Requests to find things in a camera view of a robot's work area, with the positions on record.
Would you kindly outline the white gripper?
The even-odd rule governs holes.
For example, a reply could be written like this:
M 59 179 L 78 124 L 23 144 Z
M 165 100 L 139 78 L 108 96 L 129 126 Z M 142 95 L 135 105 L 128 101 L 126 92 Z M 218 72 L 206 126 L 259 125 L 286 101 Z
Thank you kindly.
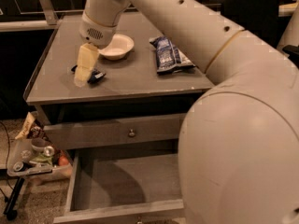
M 85 42 L 79 48 L 77 68 L 75 70 L 74 83 L 83 87 L 92 75 L 92 71 L 99 56 L 98 48 L 107 47 L 116 32 L 117 16 L 112 14 L 88 14 L 82 15 L 79 33 Z

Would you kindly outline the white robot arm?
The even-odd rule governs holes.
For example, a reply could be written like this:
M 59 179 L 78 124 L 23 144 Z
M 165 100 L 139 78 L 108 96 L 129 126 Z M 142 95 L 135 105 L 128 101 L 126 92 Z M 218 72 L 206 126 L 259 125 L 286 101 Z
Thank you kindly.
M 80 34 L 103 48 L 134 5 L 213 83 L 178 140 L 187 224 L 298 224 L 298 69 L 194 0 L 87 0 Z

